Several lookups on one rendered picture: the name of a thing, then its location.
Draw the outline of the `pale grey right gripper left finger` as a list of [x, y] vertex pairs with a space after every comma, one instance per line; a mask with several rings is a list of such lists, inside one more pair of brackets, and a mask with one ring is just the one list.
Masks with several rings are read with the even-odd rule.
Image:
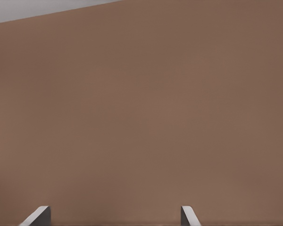
[[50, 206], [40, 206], [20, 226], [51, 226]]

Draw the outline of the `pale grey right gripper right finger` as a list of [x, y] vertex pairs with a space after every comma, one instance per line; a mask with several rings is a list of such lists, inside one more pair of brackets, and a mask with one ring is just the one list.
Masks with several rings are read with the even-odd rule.
[[201, 226], [191, 206], [181, 206], [181, 226]]

